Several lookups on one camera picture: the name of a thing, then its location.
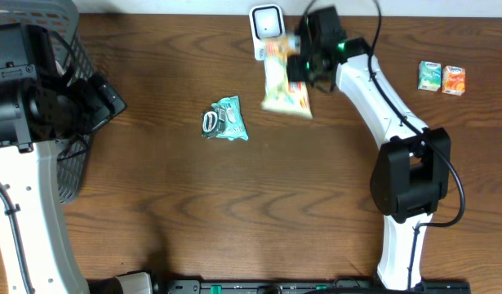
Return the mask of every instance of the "black bracket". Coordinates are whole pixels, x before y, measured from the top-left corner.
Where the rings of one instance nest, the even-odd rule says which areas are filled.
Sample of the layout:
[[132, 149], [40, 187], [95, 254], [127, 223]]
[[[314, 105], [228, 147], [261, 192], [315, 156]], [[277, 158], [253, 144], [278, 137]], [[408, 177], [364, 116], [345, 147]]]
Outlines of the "black bracket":
[[[400, 224], [408, 217], [433, 213], [448, 191], [448, 167], [425, 143], [434, 144], [450, 158], [450, 137], [443, 128], [404, 140], [394, 137], [381, 145], [371, 178], [375, 205]], [[411, 155], [420, 162], [411, 165]]]

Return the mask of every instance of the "cable clip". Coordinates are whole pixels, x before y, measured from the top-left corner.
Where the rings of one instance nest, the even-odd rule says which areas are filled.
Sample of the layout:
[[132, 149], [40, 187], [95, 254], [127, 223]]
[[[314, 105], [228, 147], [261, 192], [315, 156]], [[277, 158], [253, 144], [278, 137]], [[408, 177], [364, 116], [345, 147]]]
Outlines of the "cable clip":
[[15, 214], [15, 213], [17, 213], [19, 211], [20, 211], [20, 206], [18, 204], [16, 204], [15, 205], [15, 209], [6, 210], [4, 212], [4, 214], [6, 214], [6, 216], [10, 216], [10, 215]]

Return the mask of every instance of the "orange box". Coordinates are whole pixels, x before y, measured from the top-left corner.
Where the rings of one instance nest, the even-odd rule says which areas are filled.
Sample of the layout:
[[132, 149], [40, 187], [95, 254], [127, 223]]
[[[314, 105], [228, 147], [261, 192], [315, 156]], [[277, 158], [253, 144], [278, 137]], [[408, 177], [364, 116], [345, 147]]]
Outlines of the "orange box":
[[461, 96], [464, 93], [465, 83], [466, 72], [463, 68], [451, 65], [445, 66], [445, 69], [443, 69], [443, 93]]

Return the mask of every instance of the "blue foil packet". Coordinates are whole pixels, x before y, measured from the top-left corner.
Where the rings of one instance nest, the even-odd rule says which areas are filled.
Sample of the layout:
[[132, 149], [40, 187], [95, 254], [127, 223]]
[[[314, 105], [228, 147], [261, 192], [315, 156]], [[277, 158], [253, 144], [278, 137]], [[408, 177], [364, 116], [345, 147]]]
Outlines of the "blue foil packet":
[[224, 98], [218, 103], [213, 103], [212, 108], [225, 111], [225, 130], [216, 134], [216, 138], [249, 140], [242, 113], [240, 112], [240, 99], [238, 96]]

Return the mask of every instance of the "brown wooden surface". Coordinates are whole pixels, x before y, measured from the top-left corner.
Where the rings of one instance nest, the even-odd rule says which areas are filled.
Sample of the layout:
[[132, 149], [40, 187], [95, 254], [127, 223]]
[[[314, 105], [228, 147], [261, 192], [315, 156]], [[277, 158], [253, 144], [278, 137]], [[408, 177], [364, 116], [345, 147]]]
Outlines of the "brown wooden surface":
[[[375, 24], [343, 19], [369, 41]], [[312, 121], [262, 111], [264, 67], [246, 16], [82, 16], [80, 30], [129, 104], [96, 136], [82, 195], [64, 207], [87, 278], [147, 266], [205, 279], [374, 273], [377, 150], [345, 96], [309, 90]], [[384, 18], [376, 55], [408, 106], [447, 129], [466, 188], [461, 223], [427, 230], [422, 275], [502, 293], [502, 20]], [[416, 90], [421, 60], [465, 67], [467, 92]], [[200, 113], [233, 95], [250, 140], [202, 138]], [[434, 219], [451, 219], [458, 202], [451, 181]]]

